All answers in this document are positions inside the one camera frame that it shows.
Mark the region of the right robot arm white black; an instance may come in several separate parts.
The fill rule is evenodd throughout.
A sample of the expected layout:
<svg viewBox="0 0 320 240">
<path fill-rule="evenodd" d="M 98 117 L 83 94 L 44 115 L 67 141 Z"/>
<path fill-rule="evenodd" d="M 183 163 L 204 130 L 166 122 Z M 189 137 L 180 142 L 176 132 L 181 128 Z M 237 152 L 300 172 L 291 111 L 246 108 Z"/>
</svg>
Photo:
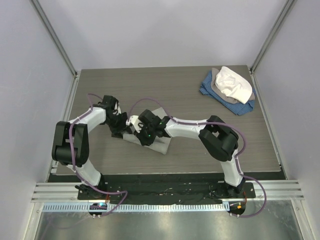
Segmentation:
<svg viewBox="0 0 320 240">
<path fill-rule="evenodd" d="M 159 116 L 150 110 L 133 115 L 127 121 L 142 146 L 151 146 L 158 138 L 188 138 L 201 141 L 209 155 L 221 164 L 226 193 L 233 198 L 244 191 L 245 178 L 237 162 L 238 134 L 218 116 L 207 120 L 183 120 Z"/>
</svg>

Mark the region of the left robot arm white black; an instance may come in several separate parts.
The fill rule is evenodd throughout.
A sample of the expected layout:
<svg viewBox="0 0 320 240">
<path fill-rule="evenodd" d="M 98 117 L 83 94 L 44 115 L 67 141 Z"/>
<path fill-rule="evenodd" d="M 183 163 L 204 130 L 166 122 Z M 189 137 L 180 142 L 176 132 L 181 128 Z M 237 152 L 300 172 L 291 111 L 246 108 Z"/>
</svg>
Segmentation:
<svg viewBox="0 0 320 240">
<path fill-rule="evenodd" d="M 113 138 L 122 139 L 124 133 L 131 132 L 126 125 L 127 119 L 119 101 L 112 95 L 104 95 L 82 115 L 69 121 L 59 121 L 55 126 L 52 159 L 71 169 L 97 200 L 106 195 L 107 185 L 102 173 L 89 160 L 89 133 L 100 125 L 107 125 Z"/>
</svg>

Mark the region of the grey cloth napkin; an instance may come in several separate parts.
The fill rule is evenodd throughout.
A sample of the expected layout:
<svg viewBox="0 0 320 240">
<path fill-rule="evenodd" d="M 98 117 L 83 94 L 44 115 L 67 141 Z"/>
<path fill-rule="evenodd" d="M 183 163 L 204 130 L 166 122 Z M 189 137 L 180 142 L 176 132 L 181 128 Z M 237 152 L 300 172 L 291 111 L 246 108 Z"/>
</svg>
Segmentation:
<svg viewBox="0 0 320 240">
<path fill-rule="evenodd" d="M 160 118 L 163 118 L 164 116 L 167 115 L 162 107 L 159 107 L 153 110 L 152 113 Z M 133 133 L 132 134 L 124 133 L 123 139 L 127 142 L 141 146 L 140 140 Z M 168 152 L 168 148 L 170 146 L 170 142 L 171 142 L 171 138 L 156 136 L 154 142 L 150 146 L 145 145 L 144 147 L 151 149 L 155 152 L 161 153 L 163 155 L 166 155 Z"/>
</svg>

